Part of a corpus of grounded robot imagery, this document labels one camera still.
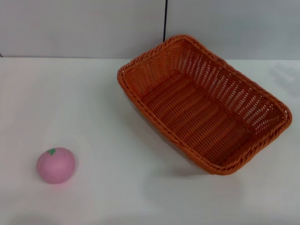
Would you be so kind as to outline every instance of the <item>white table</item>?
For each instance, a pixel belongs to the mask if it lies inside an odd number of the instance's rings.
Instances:
[[[144,120],[117,82],[129,60],[0,59],[1,225],[300,223],[300,61],[229,60],[291,109],[292,125],[230,176],[208,175]],[[38,156],[71,149],[61,185]]]

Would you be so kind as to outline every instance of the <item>pink ball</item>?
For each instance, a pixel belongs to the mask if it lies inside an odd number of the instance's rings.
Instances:
[[[38,158],[37,172],[46,182],[59,184],[72,176],[75,164],[75,158],[68,149],[50,149]]]

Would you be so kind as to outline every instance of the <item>orange wicker basket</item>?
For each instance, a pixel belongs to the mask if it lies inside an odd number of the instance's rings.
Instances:
[[[124,65],[118,82],[164,136],[211,174],[237,171],[292,122],[282,102],[186,35]]]

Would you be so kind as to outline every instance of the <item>green leaf mark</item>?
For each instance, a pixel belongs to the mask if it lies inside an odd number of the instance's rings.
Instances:
[[[50,154],[50,156],[51,156],[51,155],[53,155],[53,154],[55,153],[55,151],[56,151],[55,149],[49,149],[47,152],[48,152],[48,153]]]

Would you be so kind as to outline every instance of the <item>basket bottom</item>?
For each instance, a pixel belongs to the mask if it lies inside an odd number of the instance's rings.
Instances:
[[[216,165],[226,165],[251,138],[245,123],[179,73],[149,91],[142,102],[197,155]]]

